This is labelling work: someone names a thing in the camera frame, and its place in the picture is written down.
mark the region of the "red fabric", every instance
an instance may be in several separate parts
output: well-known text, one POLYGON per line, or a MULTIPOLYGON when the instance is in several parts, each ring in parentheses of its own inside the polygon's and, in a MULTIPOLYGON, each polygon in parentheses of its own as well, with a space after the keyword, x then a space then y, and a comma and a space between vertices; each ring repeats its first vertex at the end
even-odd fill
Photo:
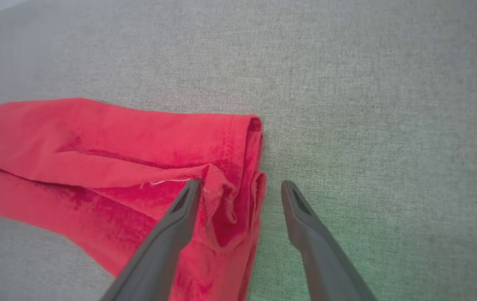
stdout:
POLYGON ((265 191, 261 131, 253 115, 0 105, 0 216, 67 236, 117 276, 185 180, 201 179, 170 300, 244 300, 265 191))

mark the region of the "garment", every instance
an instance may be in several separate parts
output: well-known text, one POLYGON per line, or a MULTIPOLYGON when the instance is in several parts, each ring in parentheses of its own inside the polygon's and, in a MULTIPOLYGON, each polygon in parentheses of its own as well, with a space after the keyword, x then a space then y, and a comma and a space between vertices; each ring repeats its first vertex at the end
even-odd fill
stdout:
POLYGON ((246 299, 265 175, 253 115, 89 99, 0 105, 0 216, 60 233, 114 276, 188 179, 202 181, 170 300, 246 299))

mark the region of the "red cloth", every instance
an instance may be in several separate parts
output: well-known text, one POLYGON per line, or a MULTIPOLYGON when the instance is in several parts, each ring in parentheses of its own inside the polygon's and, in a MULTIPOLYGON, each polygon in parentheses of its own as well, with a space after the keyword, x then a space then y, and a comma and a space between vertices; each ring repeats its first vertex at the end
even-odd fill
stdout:
POLYGON ((0 105, 0 216, 67 236, 117 276, 185 180, 201 179, 170 300, 244 300, 265 191, 261 131, 253 115, 0 105))

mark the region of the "crumpled fabric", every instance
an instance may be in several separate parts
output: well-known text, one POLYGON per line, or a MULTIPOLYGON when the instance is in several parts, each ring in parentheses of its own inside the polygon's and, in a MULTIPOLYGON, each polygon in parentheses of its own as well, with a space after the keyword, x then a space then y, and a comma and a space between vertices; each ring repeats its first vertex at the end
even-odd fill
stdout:
POLYGON ((63 234, 112 275, 189 179, 202 191, 170 300, 245 300, 266 179, 254 115, 89 99, 0 105, 0 216, 63 234))

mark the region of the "gray textile background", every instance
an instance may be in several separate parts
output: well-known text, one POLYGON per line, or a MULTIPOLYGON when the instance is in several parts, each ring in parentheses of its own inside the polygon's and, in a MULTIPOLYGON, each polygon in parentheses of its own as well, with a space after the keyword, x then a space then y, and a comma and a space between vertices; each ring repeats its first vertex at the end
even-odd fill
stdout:
MULTIPOLYGON (((477 0, 30 0, 0 12, 0 103, 61 97, 261 116, 252 301, 308 298, 283 179, 378 300, 477 300, 477 0)), ((95 300, 111 281, 65 239, 2 219, 1 254, 0 299, 95 300)))

